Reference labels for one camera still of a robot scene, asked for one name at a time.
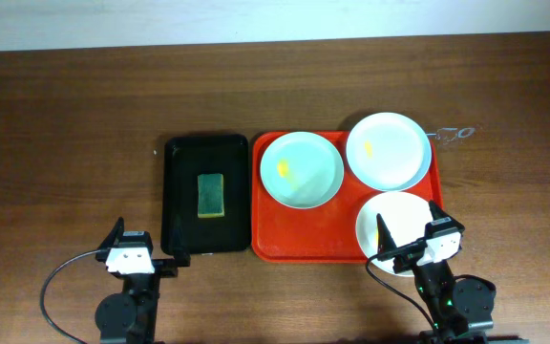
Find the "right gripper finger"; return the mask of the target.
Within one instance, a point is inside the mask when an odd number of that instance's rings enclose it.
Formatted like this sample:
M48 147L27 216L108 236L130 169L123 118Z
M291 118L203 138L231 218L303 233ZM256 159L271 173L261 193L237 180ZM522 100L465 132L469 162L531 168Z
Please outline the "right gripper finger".
M429 209L433 217L432 225L441 225L450 221L450 216L434 201L429 201Z
M391 236L384 218L380 213L376 215L376 227L377 227L377 247L378 253L389 252L395 248L397 245Z

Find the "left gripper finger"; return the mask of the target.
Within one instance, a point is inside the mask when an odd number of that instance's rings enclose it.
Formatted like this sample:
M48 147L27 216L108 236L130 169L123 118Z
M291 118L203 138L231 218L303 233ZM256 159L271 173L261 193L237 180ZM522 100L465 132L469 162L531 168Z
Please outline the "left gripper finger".
M112 230L105 237L105 239L98 246L98 249L111 249L116 245L116 241L121 237L124 232L124 219L119 217L116 220Z
M171 249L176 261L188 261L189 253L185 247L183 239L182 220L180 215L176 215L173 220L173 228L171 234Z

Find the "black plastic tray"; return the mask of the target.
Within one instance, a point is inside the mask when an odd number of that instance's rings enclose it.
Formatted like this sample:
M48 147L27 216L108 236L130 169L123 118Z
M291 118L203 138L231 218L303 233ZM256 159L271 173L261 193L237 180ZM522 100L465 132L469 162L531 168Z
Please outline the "black plastic tray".
M198 217L200 174L223 174L223 217ZM173 255L171 234L176 215L181 216L189 254L241 251L249 246L250 181L245 136L177 137L166 142L160 246L168 255Z

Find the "green yellow sponge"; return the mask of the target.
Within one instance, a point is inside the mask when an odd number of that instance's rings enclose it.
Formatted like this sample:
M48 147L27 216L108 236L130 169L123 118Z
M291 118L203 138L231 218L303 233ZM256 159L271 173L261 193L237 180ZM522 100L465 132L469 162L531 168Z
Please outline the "green yellow sponge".
M198 176L199 218L220 218L225 214L223 174L200 174Z

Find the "pale green plate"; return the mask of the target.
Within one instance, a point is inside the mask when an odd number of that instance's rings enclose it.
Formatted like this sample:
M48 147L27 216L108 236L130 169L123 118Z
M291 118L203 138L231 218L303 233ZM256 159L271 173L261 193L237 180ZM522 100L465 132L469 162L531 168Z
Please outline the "pale green plate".
M329 140L310 132L292 132L266 147L259 173L275 201L290 208L311 209L337 194L345 168L341 154Z

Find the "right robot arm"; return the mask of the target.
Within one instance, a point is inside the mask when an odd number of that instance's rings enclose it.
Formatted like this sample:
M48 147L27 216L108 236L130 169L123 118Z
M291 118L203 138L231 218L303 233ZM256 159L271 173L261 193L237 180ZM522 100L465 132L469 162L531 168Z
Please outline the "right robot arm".
M419 334L419 343L486 343L486 331L494 327L492 311L496 286L470 274L453 275L447 260L461 251L465 226L436 202L429 202L433 219L424 235L399 247L381 215L376 216L378 251L365 268L372 279L416 307L431 328ZM373 260L393 260L396 273L410 271L415 288L426 304L419 306L409 296L378 279L371 271Z

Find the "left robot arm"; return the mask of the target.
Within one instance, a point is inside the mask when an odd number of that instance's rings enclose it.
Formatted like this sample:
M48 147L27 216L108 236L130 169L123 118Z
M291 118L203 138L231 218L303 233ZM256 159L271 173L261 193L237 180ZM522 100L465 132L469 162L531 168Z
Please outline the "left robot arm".
M98 246L95 259L122 281L122 291L105 297L95 310L101 343L155 341L160 280L177 277L180 268L190 265L190 256L154 259L153 248L150 233L125 230L123 218Z

